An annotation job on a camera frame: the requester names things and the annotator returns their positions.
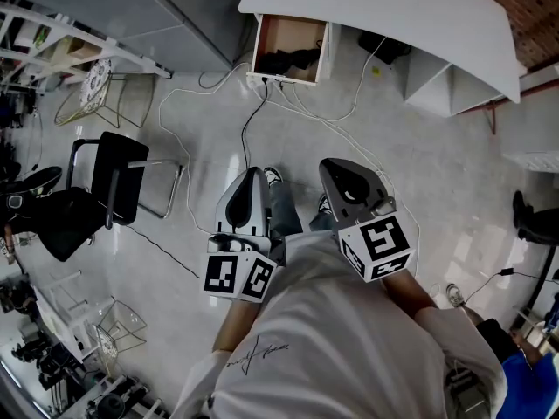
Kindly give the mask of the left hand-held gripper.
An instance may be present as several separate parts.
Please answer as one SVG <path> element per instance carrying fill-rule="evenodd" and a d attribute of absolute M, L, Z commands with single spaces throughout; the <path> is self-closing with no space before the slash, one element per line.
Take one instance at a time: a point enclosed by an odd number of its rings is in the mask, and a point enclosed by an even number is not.
<path fill-rule="evenodd" d="M 269 218 L 266 177 L 262 169 L 251 167 L 231 183 L 217 204 L 216 227 L 222 233 L 210 236 L 201 257 L 202 293 L 263 302 L 278 269 L 286 265 L 285 239 L 267 237 Z"/>

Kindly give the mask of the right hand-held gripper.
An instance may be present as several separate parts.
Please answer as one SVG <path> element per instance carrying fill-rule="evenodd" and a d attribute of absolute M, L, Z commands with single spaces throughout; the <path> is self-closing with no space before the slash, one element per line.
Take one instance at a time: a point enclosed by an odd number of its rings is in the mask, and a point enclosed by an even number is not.
<path fill-rule="evenodd" d="M 405 269 L 416 249 L 377 173 L 354 161 L 326 158 L 320 177 L 340 251 L 361 279 L 370 283 Z"/>

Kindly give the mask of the black cloth item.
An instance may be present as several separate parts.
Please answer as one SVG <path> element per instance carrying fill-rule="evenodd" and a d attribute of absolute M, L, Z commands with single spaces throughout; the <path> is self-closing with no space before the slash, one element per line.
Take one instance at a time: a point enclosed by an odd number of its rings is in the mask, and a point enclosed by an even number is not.
<path fill-rule="evenodd" d="M 277 50 L 268 52 L 259 59 L 259 72 L 272 75 L 286 75 L 292 67 L 306 70 L 317 62 L 321 55 L 320 48 L 285 52 Z"/>

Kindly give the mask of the white wooden drawer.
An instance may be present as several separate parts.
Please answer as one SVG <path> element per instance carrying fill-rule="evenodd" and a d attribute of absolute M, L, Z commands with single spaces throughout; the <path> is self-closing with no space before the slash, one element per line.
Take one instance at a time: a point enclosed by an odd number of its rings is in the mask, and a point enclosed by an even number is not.
<path fill-rule="evenodd" d="M 321 81 L 330 78 L 339 44 L 340 26 L 338 24 L 278 15 L 259 15 L 258 21 L 252 62 L 247 74 L 260 74 L 278 79 L 282 83 L 303 86 L 317 86 Z M 320 58 L 306 70 L 292 67 L 286 75 L 259 72 L 259 59 L 268 52 L 277 50 L 293 52 L 314 48 L 321 49 Z"/>

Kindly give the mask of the person's left forearm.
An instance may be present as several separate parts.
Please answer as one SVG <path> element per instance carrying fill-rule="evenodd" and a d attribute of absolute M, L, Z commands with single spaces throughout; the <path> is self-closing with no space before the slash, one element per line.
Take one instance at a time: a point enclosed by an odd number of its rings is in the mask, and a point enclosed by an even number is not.
<path fill-rule="evenodd" d="M 260 304 L 234 300 L 217 333 L 212 350 L 232 353 L 250 332 L 259 311 Z"/>

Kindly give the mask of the person's right forearm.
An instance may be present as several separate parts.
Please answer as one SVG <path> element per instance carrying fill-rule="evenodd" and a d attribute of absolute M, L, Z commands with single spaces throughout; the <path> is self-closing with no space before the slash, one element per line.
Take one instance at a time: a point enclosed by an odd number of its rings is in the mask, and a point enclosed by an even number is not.
<path fill-rule="evenodd" d="M 384 288 L 392 301 L 412 319 L 427 308 L 435 308 L 435 302 L 406 269 L 382 279 Z"/>

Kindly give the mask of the person's left jeans leg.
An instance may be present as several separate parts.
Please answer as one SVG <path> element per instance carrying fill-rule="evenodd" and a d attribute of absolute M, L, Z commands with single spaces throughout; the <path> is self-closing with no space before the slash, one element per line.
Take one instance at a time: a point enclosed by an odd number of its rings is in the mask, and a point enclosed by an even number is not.
<path fill-rule="evenodd" d="M 270 201 L 272 237 L 288 237 L 303 231 L 288 182 L 276 181 L 270 185 Z"/>

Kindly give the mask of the person's jeans leg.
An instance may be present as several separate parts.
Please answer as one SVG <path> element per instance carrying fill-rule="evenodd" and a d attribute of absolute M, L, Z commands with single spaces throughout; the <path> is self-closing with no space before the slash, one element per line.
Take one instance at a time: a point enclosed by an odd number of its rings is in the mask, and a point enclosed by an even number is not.
<path fill-rule="evenodd" d="M 288 182 L 276 181 L 270 185 L 270 201 L 272 237 L 288 237 L 303 231 Z"/>
<path fill-rule="evenodd" d="M 332 231 L 335 229 L 336 221 L 330 211 L 319 211 L 309 224 L 311 231 Z"/>

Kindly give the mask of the person's right jeans leg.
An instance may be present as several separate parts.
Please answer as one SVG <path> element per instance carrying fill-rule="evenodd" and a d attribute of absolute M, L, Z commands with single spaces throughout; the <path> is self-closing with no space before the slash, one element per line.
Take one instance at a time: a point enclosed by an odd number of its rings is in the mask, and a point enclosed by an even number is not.
<path fill-rule="evenodd" d="M 319 211 L 309 224 L 311 231 L 332 231 L 335 229 L 336 221 L 330 211 Z"/>

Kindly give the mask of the black office chair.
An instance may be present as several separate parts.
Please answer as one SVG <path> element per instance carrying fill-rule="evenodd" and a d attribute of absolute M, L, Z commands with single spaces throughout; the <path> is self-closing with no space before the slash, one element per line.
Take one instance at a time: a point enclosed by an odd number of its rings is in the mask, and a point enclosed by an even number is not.
<path fill-rule="evenodd" d="M 97 148 L 89 190 L 72 184 L 76 158 L 85 145 Z M 148 146 L 110 132 L 103 133 L 99 139 L 80 139 L 73 143 L 66 188 L 38 199 L 35 209 L 34 231 L 54 258 L 65 262 L 102 227 L 110 230 L 116 224 L 132 224 L 138 209 L 158 219 L 170 215 L 184 165 L 172 159 L 150 160 L 148 154 Z M 144 169 L 161 165 L 175 169 L 163 213 L 140 202 Z"/>

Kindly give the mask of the black box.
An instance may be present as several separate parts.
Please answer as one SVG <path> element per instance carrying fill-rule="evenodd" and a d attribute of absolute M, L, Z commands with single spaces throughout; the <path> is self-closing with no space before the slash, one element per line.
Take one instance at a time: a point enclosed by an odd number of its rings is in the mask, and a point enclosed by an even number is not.
<path fill-rule="evenodd" d="M 411 53 L 410 45 L 369 31 L 361 32 L 358 45 L 386 65 Z"/>

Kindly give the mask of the person's white shirt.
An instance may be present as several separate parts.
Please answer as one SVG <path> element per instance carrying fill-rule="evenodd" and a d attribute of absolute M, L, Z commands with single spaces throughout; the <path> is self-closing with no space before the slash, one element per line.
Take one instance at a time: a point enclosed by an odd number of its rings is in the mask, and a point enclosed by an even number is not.
<path fill-rule="evenodd" d="M 460 309 L 414 319 L 332 233 L 286 241 L 250 332 L 189 372 L 170 419 L 496 419 L 503 369 Z"/>

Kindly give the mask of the white metal shelf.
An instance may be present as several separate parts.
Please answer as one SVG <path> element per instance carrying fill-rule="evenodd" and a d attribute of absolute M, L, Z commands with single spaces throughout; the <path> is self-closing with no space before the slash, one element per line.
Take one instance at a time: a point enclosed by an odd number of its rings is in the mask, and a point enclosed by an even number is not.
<path fill-rule="evenodd" d="M 46 93 L 83 81 L 102 59 L 120 74 L 172 75 L 153 59 L 61 13 L 0 3 L 0 86 Z"/>

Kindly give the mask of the white stool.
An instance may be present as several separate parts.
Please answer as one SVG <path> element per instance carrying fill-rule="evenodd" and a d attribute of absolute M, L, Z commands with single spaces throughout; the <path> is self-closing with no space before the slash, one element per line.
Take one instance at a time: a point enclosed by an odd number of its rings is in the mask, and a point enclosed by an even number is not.
<path fill-rule="evenodd" d="M 109 296 L 98 303 L 91 304 L 84 299 L 70 307 L 64 307 L 55 290 L 62 289 L 65 283 L 81 276 L 82 271 L 76 271 L 43 287 L 32 287 L 37 297 L 36 304 L 41 320 L 78 363 L 83 363 L 99 348 L 99 343 L 90 337 L 88 327 L 115 302 L 115 298 Z"/>

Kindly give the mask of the grey refrigerator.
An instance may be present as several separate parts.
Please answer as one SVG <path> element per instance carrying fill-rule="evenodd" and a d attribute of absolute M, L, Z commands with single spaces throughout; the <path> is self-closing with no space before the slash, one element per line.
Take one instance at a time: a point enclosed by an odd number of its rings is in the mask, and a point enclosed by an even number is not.
<path fill-rule="evenodd" d="M 172 72 L 227 72 L 249 34 L 240 0 L 27 0 Z"/>

